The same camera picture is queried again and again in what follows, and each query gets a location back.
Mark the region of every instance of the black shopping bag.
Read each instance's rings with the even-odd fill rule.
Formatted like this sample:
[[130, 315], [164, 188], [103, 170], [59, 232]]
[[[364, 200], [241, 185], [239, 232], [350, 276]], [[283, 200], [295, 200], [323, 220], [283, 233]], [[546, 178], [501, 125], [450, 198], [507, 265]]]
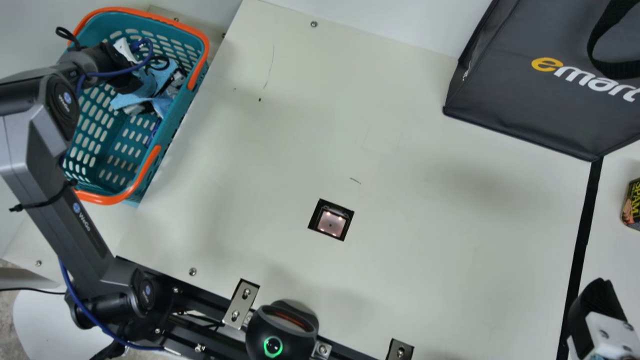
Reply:
[[640, 138], [640, 0], [494, 0], [444, 113], [595, 161]]

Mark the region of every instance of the black cable tie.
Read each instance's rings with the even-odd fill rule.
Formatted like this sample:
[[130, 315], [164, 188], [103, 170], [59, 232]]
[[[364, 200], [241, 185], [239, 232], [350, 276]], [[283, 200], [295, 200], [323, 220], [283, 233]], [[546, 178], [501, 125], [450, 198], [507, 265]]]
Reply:
[[79, 51], [83, 48], [82, 45], [80, 45], [78, 38], [71, 31], [63, 28], [62, 26], [58, 26], [56, 28], [56, 35], [65, 40], [72, 41], [74, 43], [73, 50]]
[[20, 211], [22, 211], [24, 209], [41, 208], [43, 206], [51, 205], [54, 202], [58, 201], [62, 197], [64, 191], [67, 188], [72, 188], [75, 185], [78, 185], [78, 180], [76, 180], [76, 179], [71, 179], [69, 181], [65, 181], [65, 185], [62, 186], [62, 190], [60, 190], [60, 192], [57, 193], [56, 195], [54, 195], [51, 199], [49, 199], [47, 201], [44, 201], [44, 202], [38, 202], [36, 204], [30, 204], [30, 205], [17, 204], [16, 206], [14, 206], [11, 209], [9, 209], [9, 211], [12, 212], [12, 213], [19, 213]]

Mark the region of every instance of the black cable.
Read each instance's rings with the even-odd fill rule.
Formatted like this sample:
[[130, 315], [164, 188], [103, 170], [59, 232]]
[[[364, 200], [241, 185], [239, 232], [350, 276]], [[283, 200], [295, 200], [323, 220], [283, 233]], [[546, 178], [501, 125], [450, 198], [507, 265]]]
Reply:
[[34, 289], [34, 288], [7, 288], [7, 289], [0, 289], [0, 292], [2, 292], [2, 291], [20, 291], [20, 290], [37, 291], [39, 293], [51, 294], [51, 295], [64, 295], [64, 294], [66, 294], [66, 293], [56, 293], [55, 291], [47, 291], [47, 290], [40, 290], [40, 289]]

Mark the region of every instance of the white wall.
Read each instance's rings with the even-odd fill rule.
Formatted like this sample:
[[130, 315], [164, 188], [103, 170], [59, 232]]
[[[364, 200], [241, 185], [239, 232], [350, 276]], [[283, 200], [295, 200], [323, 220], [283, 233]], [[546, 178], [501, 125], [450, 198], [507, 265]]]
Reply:
[[457, 58], [491, 0], [266, 0]]

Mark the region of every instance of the emart logo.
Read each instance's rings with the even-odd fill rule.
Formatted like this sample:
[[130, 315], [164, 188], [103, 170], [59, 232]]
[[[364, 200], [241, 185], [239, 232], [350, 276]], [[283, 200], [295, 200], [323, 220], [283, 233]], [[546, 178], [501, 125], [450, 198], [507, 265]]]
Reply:
[[588, 88], [597, 92], [607, 92], [611, 96], [622, 94], [622, 98], [628, 102], [634, 102], [634, 96], [640, 94], [640, 89], [631, 85], [622, 85], [617, 81], [608, 78], [596, 78], [596, 76], [590, 72], [580, 70], [577, 67], [564, 66], [560, 60], [554, 58], [538, 58], [531, 62], [531, 66], [543, 72], [554, 72], [554, 75], [569, 81], [576, 80], [580, 86], [587, 85]]

